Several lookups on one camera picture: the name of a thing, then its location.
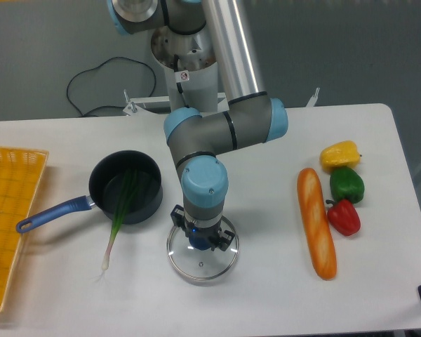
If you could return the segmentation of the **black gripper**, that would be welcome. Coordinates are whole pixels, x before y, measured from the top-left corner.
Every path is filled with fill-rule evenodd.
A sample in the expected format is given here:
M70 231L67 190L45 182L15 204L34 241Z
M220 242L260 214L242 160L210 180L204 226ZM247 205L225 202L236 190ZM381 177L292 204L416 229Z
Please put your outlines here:
M226 251L232 243L230 230L220 231L221 218L210 220L197 220L185 217L184 208L175 205L171 211L173 227L180 229L190 242L209 242L212 251L219 249Z

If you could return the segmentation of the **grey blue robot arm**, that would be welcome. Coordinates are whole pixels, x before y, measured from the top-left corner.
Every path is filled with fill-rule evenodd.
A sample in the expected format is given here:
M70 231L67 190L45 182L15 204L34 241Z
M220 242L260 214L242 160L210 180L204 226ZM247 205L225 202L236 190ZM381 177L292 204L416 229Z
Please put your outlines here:
M123 34L152 30L152 55L163 67L171 113L164 123L183 205L172 219L196 249L225 250L228 191L218 155L285 135L283 103L267 95L241 1L109 1Z

